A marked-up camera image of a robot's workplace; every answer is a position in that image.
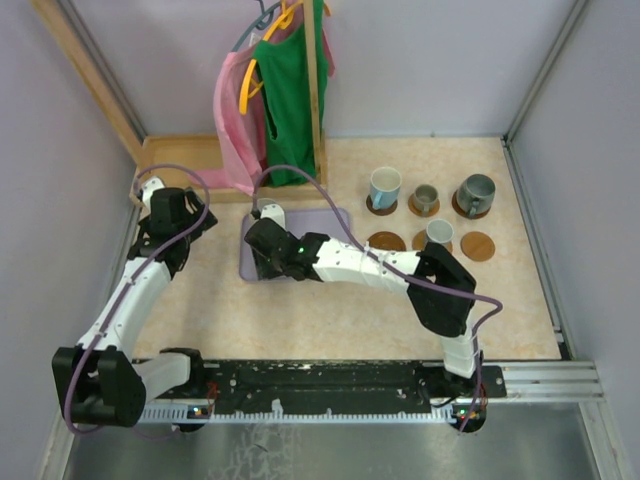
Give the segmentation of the light blue mug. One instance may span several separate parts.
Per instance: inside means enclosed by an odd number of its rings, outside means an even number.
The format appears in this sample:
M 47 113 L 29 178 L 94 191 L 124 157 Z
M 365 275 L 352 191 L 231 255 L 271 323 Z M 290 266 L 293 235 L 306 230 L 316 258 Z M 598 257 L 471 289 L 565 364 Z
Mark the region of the light blue mug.
M 370 177 L 369 199 L 374 211 L 392 207 L 397 201 L 402 176 L 395 168 L 384 166 L 375 169 Z

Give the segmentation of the small olive green cup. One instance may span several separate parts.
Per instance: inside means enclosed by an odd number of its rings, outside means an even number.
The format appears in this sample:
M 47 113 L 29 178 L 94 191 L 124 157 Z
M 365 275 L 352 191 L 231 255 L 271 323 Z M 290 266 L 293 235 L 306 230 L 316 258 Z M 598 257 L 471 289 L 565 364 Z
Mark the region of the small olive green cup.
M 430 184 L 419 185 L 414 194 L 417 198 L 417 205 L 423 211 L 428 211 L 431 206 L 439 199 L 438 190 Z

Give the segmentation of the grey blue printed mug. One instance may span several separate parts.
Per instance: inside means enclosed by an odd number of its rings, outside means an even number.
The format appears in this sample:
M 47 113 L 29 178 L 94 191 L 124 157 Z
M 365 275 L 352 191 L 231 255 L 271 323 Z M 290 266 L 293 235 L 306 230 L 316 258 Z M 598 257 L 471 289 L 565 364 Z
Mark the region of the grey blue printed mug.
M 433 219 L 425 228 L 426 240 L 430 243 L 448 245 L 454 238 L 454 228 L 450 222 L 444 219 Z

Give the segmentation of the dark green speckled mug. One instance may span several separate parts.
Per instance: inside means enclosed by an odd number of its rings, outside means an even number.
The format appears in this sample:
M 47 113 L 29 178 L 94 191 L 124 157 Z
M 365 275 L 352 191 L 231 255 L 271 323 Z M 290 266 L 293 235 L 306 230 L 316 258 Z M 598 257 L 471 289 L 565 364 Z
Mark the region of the dark green speckled mug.
M 484 174 L 473 174 L 465 179 L 456 191 L 459 206 L 468 216 L 487 211 L 493 205 L 496 185 Z

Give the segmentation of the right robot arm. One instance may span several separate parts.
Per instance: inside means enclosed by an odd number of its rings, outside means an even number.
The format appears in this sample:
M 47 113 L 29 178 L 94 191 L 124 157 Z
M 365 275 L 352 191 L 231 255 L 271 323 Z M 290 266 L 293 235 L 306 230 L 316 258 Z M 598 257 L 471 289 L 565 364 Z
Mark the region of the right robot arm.
M 325 233 L 300 237 L 264 209 L 244 234 L 260 280 L 352 283 L 404 295 L 421 323 L 440 338 L 448 387 L 470 395 L 482 383 L 470 315 L 476 281 L 443 246 L 389 251 Z

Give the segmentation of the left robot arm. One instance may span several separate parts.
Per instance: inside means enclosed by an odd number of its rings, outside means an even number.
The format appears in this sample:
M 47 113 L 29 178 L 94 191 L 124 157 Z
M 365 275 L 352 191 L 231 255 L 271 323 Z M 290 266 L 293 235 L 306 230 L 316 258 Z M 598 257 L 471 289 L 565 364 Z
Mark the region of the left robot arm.
M 145 406 L 168 392 L 194 397 L 208 384 L 201 353 L 166 348 L 140 364 L 132 353 L 154 304 L 180 272 L 191 245 L 217 219 L 210 195 L 167 187 L 157 177 L 138 189 L 149 211 L 139 223 L 122 277 L 101 314 L 73 347 L 59 348 L 52 371 L 62 417 L 76 434 L 130 428 Z

